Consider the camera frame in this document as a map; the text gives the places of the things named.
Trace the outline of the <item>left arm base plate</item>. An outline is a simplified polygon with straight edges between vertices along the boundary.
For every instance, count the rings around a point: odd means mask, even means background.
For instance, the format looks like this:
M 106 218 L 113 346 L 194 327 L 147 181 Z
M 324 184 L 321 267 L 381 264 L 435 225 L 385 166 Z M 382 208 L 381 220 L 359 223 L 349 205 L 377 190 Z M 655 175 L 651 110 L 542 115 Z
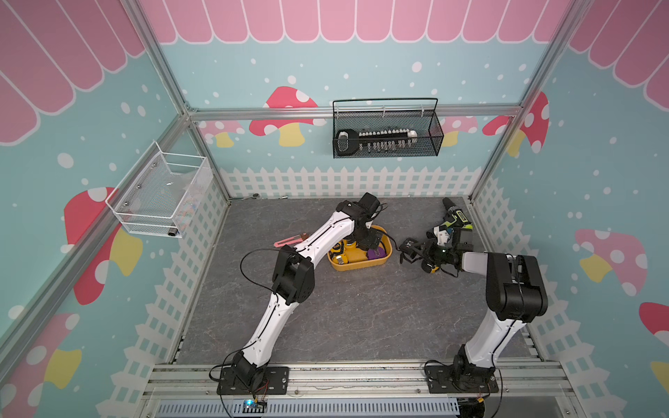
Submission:
M 285 395 L 289 383 L 289 367 L 253 367 L 236 371 L 227 367 L 218 378 L 218 395 Z

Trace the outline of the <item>purple tape measure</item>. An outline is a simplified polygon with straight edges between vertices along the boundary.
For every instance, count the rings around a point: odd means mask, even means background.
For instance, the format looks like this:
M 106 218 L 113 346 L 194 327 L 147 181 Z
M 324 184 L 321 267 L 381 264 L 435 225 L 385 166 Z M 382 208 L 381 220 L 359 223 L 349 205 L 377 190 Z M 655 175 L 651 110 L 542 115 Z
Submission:
M 383 247 L 378 247 L 376 249 L 369 249 L 367 251 L 367 259 L 369 261 L 381 260 L 387 257 L 388 253 Z

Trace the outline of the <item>large black yellow tape measure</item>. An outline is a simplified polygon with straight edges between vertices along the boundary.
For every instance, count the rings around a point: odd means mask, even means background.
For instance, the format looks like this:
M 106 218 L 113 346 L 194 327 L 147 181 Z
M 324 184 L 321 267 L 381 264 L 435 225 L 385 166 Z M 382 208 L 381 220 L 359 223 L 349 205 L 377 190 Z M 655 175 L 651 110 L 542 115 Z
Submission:
M 440 266 L 432 263 L 427 260 L 423 260 L 421 264 L 422 270 L 425 271 L 425 273 L 436 273 L 440 270 Z

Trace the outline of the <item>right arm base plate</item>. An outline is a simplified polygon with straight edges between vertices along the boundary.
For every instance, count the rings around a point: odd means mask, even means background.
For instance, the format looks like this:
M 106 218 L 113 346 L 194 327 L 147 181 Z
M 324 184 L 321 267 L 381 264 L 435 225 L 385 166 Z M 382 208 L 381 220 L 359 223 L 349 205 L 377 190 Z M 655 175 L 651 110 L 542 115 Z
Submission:
M 499 392 L 493 367 L 426 362 L 423 372 L 431 394 L 489 395 Z

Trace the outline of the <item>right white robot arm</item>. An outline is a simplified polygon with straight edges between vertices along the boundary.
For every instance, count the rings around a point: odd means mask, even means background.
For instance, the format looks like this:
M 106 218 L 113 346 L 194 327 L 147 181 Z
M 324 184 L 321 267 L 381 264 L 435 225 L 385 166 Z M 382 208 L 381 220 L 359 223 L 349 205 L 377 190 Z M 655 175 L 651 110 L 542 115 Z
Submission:
M 467 241 L 453 240 L 445 247 L 435 239 L 407 239 L 400 251 L 402 262 L 420 261 L 426 273 L 449 265 L 457 273 L 478 274 L 485 281 L 488 311 L 475 335 L 461 346 L 451 365 L 427 367 L 427 376 L 443 386 L 464 390 L 490 382 L 510 338 L 548 309 L 543 275 L 534 256 L 476 252 Z

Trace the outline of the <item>small yellow tape measure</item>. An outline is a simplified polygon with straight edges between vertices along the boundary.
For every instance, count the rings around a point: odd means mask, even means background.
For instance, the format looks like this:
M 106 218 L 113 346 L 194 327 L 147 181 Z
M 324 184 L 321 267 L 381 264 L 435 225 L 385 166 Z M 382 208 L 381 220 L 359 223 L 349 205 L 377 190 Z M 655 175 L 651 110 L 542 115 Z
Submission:
M 348 257 L 343 249 L 331 251 L 331 261 L 336 265 L 348 264 Z

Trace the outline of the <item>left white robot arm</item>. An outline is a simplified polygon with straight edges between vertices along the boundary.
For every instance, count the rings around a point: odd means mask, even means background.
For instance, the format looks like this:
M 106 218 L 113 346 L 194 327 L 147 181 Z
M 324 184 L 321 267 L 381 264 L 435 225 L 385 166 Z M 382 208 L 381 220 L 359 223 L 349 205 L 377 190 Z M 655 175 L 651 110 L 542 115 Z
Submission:
M 340 202 L 328 220 L 296 247 L 278 250 L 271 277 L 268 306 L 248 343 L 234 353 L 229 369 L 247 389 L 263 385 L 265 367 L 289 316 L 315 289 L 315 268 L 329 251 L 347 237 L 370 249 L 381 232 L 372 227 L 382 204 L 371 193 L 360 200 Z

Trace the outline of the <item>yellow plastic storage box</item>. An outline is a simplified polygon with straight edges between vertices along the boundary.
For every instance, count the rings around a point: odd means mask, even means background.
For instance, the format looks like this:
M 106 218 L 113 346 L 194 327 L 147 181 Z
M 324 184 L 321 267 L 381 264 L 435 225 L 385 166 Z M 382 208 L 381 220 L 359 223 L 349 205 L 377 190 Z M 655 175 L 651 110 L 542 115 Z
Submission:
M 363 268 L 374 268 L 375 266 L 381 266 L 385 264 L 393 254 L 393 244 L 390 238 L 385 234 L 386 230 L 384 228 L 381 226 L 373 227 L 383 232 L 383 239 L 379 247 L 383 247 L 387 251 L 388 257 L 381 260 L 369 261 L 367 259 L 367 250 L 360 249 L 352 240 L 343 240 L 329 251 L 329 263 L 331 264 L 332 268 L 340 272 L 346 272 Z M 340 249 L 343 249 L 346 256 L 348 257 L 348 264 L 346 265 L 336 265 L 331 261 L 331 251 Z

